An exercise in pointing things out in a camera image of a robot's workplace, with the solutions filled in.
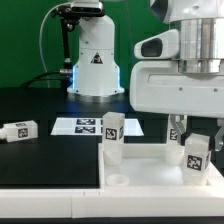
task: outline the black table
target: black table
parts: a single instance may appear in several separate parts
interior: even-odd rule
[[[0,127],[4,123],[35,120],[38,139],[0,141],[1,189],[99,188],[98,143],[100,136],[51,136],[57,117],[101,118],[108,111],[137,118],[144,137],[125,137],[126,143],[164,143],[167,115],[136,113],[124,100],[91,104],[69,100],[60,89],[0,89]],[[0,219],[0,223],[223,223],[223,218],[132,219]]]

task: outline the black cable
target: black cable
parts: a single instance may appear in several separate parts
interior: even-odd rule
[[[33,79],[41,79],[41,78],[44,78],[44,77],[49,76],[49,75],[57,75],[57,74],[60,74],[60,71],[45,72],[41,75],[38,75],[38,76],[34,77]]]
[[[65,18],[61,18],[61,31],[62,31],[63,51],[64,51],[64,69],[72,69],[73,66],[70,57],[67,27],[68,27],[67,20]]]
[[[29,85],[31,85],[33,82],[39,82],[39,81],[66,81],[67,79],[32,79],[27,82],[24,82],[20,87],[27,88]]]
[[[32,83],[33,80],[38,80],[38,79],[41,79],[41,78],[44,78],[44,77],[48,77],[50,75],[57,75],[57,74],[60,74],[60,71],[45,72],[41,75],[38,75],[38,76],[34,77],[33,79],[31,79],[29,81],[24,82],[20,87],[24,87],[24,85],[26,86],[27,83],[29,83],[29,82]]]

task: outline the white panel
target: white panel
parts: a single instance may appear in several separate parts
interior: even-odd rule
[[[191,75],[178,71],[178,62],[138,63],[130,85],[136,111],[223,118],[224,76]]]
[[[0,218],[70,218],[72,192],[1,190]]]
[[[224,17],[224,0],[217,0],[218,17]]]
[[[81,49],[112,50],[114,49],[115,26],[108,17],[95,17],[80,20],[79,44]]]
[[[174,0],[174,6],[170,22],[201,19],[217,18],[217,0]]]
[[[74,194],[72,204],[73,218],[111,217],[112,214],[110,197],[102,197],[99,193]]]

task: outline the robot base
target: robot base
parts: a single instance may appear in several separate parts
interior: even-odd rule
[[[68,91],[68,98],[72,100],[78,100],[82,102],[88,103],[110,103],[114,101],[120,101],[124,98],[124,91],[116,93],[114,95],[109,96],[88,96],[88,95],[81,95],[79,93],[73,93]]]

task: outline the white platform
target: white platform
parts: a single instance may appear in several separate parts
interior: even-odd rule
[[[182,169],[164,162],[165,145],[125,145],[121,166],[104,166],[95,190],[0,190],[0,218],[224,216],[224,179],[211,164],[207,186],[183,186]],[[128,186],[108,186],[122,174]]]

